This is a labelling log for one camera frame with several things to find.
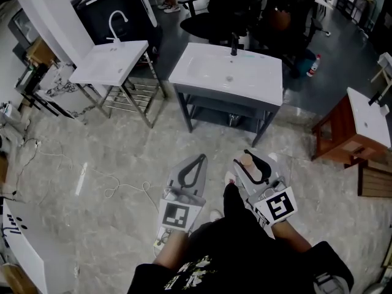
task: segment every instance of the gray tile floor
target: gray tile floor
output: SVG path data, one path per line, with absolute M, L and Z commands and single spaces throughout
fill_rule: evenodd
M 311 162 L 314 139 L 309 129 L 292 124 L 296 119 L 287 115 L 296 113 L 286 106 L 257 149 L 271 153 L 293 187 L 299 211 L 290 222 L 312 244 L 328 241 L 355 277 L 353 293 L 361 293 L 379 276 L 391 236 L 392 200 L 357 197 L 356 167 L 344 170 L 332 162 Z M 175 101 L 166 104 L 151 130 L 137 115 L 124 111 L 105 119 L 92 110 L 88 118 L 84 126 L 33 111 L 28 135 L 42 144 L 36 153 L 30 140 L 11 156 L 4 190 L 11 193 L 18 183 L 17 199 L 38 204 L 45 226 L 73 247 L 80 267 L 75 293 L 126 293 L 135 267 L 154 258 L 157 213 L 143 192 L 129 186 L 105 198 L 105 189 L 114 188 L 116 180 L 90 169 L 139 188 L 149 181 L 148 193 L 158 204 L 170 169 L 187 156 L 205 153 L 207 204 L 200 225 L 212 209 L 222 210 L 230 157 L 248 148 L 254 136 L 203 122 L 189 134 Z M 72 161 L 42 153 L 63 153 Z M 85 180 L 75 195 L 85 163 Z

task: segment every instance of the black pad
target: black pad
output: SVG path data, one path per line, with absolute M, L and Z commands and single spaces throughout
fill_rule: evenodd
M 231 23 L 223 23 L 210 13 L 197 14 L 182 21 L 180 27 L 189 34 L 209 40 L 231 40 Z

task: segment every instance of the human arm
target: human arm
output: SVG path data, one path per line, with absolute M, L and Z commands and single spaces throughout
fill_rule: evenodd
M 153 264 L 177 271 L 180 268 L 179 266 L 181 265 L 187 245 L 188 234 L 186 232 L 172 231 L 164 248 L 153 261 Z
M 187 233 L 173 231 L 152 264 L 137 266 L 128 294 L 156 293 L 161 290 L 180 268 L 187 242 Z
M 312 248 L 309 242 L 287 220 L 275 223 L 271 229 L 276 239 L 283 241 L 296 252 L 306 252 Z

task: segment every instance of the cardboard box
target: cardboard box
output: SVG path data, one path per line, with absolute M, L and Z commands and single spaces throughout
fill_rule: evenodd
M 33 64 L 36 63 L 35 65 L 45 64 L 47 67 L 50 67 L 52 60 L 55 60 L 56 56 L 43 39 L 38 37 L 27 50 L 27 58 Z
M 14 294 L 37 294 L 36 286 L 18 266 L 6 263 L 1 266 L 2 273 Z
M 6 182 L 8 170 L 7 158 L 0 156 L 0 188 L 3 183 Z

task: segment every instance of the black faucet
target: black faucet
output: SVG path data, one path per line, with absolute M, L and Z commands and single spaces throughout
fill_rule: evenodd
M 239 37 L 238 35 L 233 32 L 233 39 L 232 39 L 232 56 L 236 56 L 237 55 L 237 49 L 238 49 L 238 41 L 239 41 Z

